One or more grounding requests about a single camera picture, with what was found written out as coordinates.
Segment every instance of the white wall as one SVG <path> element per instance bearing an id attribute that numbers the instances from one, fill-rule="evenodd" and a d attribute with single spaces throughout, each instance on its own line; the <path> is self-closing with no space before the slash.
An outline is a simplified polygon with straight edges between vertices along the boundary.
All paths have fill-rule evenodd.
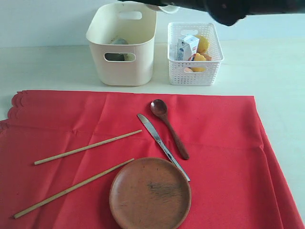
<path id="1" fill-rule="evenodd" d="M 0 47 L 81 45 L 96 10 L 115 0 L 2 0 Z M 172 21 L 213 22 L 205 12 L 158 13 L 156 42 Z M 305 36 L 305 14 L 250 16 L 232 27 L 216 23 L 220 40 Z"/>

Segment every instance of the wooden chopstick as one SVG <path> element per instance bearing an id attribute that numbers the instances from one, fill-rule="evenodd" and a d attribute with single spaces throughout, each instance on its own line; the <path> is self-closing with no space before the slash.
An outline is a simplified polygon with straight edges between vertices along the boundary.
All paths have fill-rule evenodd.
<path id="1" fill-rule="evenodd" d="M 39 161 L 35 161 L 35 162 L 34 162 L 34 165 L 39 165 L 39 164 L 42 164 L 42 163 L 45 163 L 45 162 L 48 162 L 48 161 L 52 161 L 52 160 L 55 160 L 55 159 L 64 157 L 64 156 L 68 156 L 68 155 L 71 155 L 71 154 L 78 153 L 78 152 L 83 151 L 83 150 L 86 150 L 86 149 L 91 149 L 91 148 L 93 148 L 93 147 L 101 146 L 101 145 L 104 145 L 104 144 L 106 144 L 106 143 L 113 142 L 113 141 L 115 141 L 115 140 L 118 140 L 118 139 L 121 139 L 121 138 L 124 138 L 124 137 L 128 137 L 128 136 L 130 136 L 130 135 L 137 134 L 137 133 L 139 133 L 139 132 L 141 132 L 141 131 L 142 131 L 142 130 L 137 130 L 137 131 L 134 131 L 134 132 L 125 134 L 125 135 L 117 136 L 117 137 L 114 137 L 114 138 L 111 138 L 111 139 L 108 139 L 108 140 L 104 140 L 104 141 L 101 141 L 101 142 L 98 142 L 98 143 L 94 143 L 94 144 L 89 145 L 89 146 L 85 146 L 85 147 L 82 147 L 82 148 L 79 148 L 79 149 L 74 149 L 74 150 L 72 150 L 72 151 L 69 151 L 69 152 L 66 152 L 66 153 L 63 153 L 63 154 L 58 154 L 58 155 L 51 156 L 51 157 L 46 158 L 46 159 L 42 159 L 42 160 L 39 160 Z"/>
<path id="2" fill-rule="evenodd" d="M 103 171 L 103 172 L 101 172 L 101 173 L 99 173 L 99 174 L 97 174 L 97 175 L 95 175 L 95 176 L 92 176 L 91 178 L 89 178 L 89 179 L 87 179 L 87 180 L 84 180 L 84 181 L 82 181 L 81 183 L 78 183 L 78 184 L 76 184 L 76 185 L 74 185 L 74 186 L 72 186 L 72 187 L 70 187 L 70 188 L 67 188 L 66 190 L 63 190 L 62 192 L 57 193 L 57 194 L 55 194 L 54 196 L 51 196 L 51 197 L 49 197 L 49 198 L 47 198 L 47 199 L 45 199 L 45 200 L 43 200 L 43 201 L 41 201 L 41 202 L 39 202 L 39 203 L 37 203 L 37 204 L 35 204 L 35 205 L 33 205 L 33 206 L 27 208 L 27 209 L 25 209 L 25 210 L 23 210 L 23 211 L 21 211 L 21 212 L 15 214 L 15 215 L 14 215 L 14 218 L 17 219 L 17 218 L 19 218 L 19 217 L 21 217 L 21 216 L 23 216 L 23 215 L 29 213 L 30 211 L 33 211 L 33 210 L 35 210 L 35 209 L 37 209 L 37 208 L 39 208 L 39 207 L 41 207 L 41 206 L 43 206 L 43 205 L 45 205 L 45 204 L 47 204 L 47 203 L 49 203 L 49 202 L 51 202 L 51 201 L 57 199 L 57 198 L 59 198 L 59 197 L 65 195 L 65 194 L 69 193 L 69 192 L 72 192 L 73 190 L 75 190 L 75 189 L 77 189 L 77 188 L 79 188 L 79 187 L 81 187 L 81 186 L 83 186 L 83 185 L 85 185 L 85 184 L 88 184 L 88 183 L 91 182 L 91 181 L 96 180 L 97 178 L 100 178 L 101 176 L 106 175 L 107 173 L 112 172 L 113 170 L 115 170 L 115 169 L 117 169 L 117 168 L 119 168 L 119 167 L 122 167 L 122 166 L 126 165 L 127 163 L 129 163 L 129 162 L 131 162 L 131 161 L 133 161 L 133 160 L 134 160 L 134 158 L 132 158 L 132 159 L 130 159 L 130 160 L 128 160 L 128 161 L 125 161 L 125 162 L 123 162 L 123 163 L 121 163 L 121 164 L 119 164 L 119 165 L 117 165 L 117 166 L 112 167 L 112 168 L 109 168 L 109 169 L 107 169 L 107 170 L 105 170 L 105 171 Z"/>

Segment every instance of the milk carton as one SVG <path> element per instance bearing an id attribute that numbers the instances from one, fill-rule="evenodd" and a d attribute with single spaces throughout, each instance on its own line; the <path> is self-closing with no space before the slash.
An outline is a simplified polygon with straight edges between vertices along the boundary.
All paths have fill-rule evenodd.
<path id="1" fill-rule="evenodd" d="M 178 39 L 177 61 L 191 61 L 197 53 L 199 39 L 193 35 L 185 35 Z"/>

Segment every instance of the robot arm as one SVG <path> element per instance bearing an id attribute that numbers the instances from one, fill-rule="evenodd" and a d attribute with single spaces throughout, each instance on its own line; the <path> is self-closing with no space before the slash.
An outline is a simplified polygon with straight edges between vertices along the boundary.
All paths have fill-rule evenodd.
<path id="1" fill-rule="evenodd" d="M 206 11 L 220 24 L 231 26 L 247 15 L 305 13 L 305 0 L 136 0 L 156 6 L 175 5 Z"/>

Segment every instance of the butter knife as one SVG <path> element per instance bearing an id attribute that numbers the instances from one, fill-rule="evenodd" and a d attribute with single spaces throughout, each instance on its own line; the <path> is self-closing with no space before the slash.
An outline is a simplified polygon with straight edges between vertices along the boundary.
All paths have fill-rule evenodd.
<path id="1" fill-rule="evenodd" d="M 145 128 L 148 130 L 148 132 L 152 135 L 152 137 L 155 139 L 155 141 L 159 144 L 161 149 L 164 151 L 168 159 L 178 167 L 178 169 L 184 174 L 187 181 L 191 181 L 190 178 L 187 176 L 186 172 L 183 170 L 181 165 L 177 162 L 177 160 L 173 157 L 171 152 L 168 150 L 168 148 L 164 145 L 163 141 L 161 140 L 159 134 L 157 133 L 156 129 L 153 127 L 151 122 L 142 114 L 138 114 L 138 118 L 143 123 Z"/>

